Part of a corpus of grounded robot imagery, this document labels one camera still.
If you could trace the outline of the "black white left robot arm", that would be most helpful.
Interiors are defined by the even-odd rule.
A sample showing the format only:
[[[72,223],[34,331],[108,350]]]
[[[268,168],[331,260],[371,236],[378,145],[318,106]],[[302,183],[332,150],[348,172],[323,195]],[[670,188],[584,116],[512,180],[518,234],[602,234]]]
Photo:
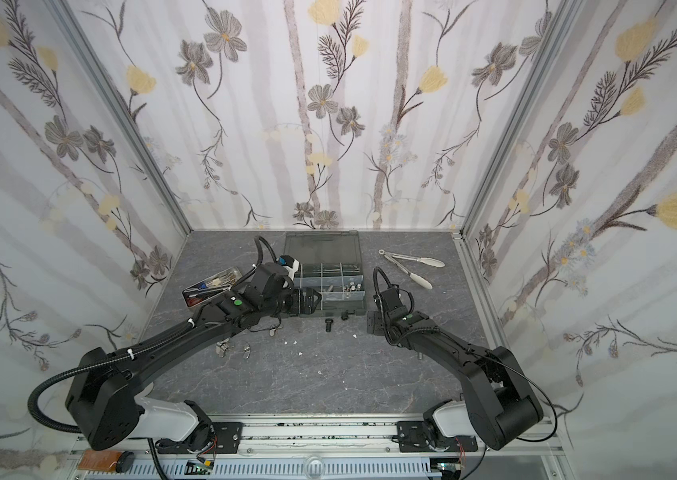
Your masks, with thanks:
[[[258,258],[252,269],[187,320],[112,353],[90,350],[78,367],[36,386],[26,402],[32,419],[51,430],[80,434],[96,451],[131,439],[178,453],[212,449],[218,435],[196,402],[170,403],[142,394],[194,354],[252,330],[264,318],[316,311],[320,293],[296,285],[300,261],[274,254],[260,236],[254,244]]]

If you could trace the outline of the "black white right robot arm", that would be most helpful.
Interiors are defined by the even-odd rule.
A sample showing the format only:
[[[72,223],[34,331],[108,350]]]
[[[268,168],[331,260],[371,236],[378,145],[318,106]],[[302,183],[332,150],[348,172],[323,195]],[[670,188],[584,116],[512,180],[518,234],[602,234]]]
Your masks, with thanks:
[[[455,424],[466,430],[448,432],[446,424],[438,421],[436,413],[448,407],[443,402],[423,415],[417,434],[398,435],[399,441],[413,447],[427,446],[444,450],[453,438],[476,437],[486,448],[501,450],[517,440],[543,443],[557,436],[558,418],[553,419],[552,431],[540,438],[528,438],[525,433],[545,418],[543,405],[555,406],[551,398],[530,380],[516,357],[502,346],[494,349],[470,343],[436,324],[430,316],[416,310],[412,294],[404,303],[406,292],[394,284],[380,267],[373,270],[373,300],[376,310],[368,317],[368,330],[385,338],[388,345],[421,354],[447,370],[462,389],[461,402],[452,404],[459,412]]]

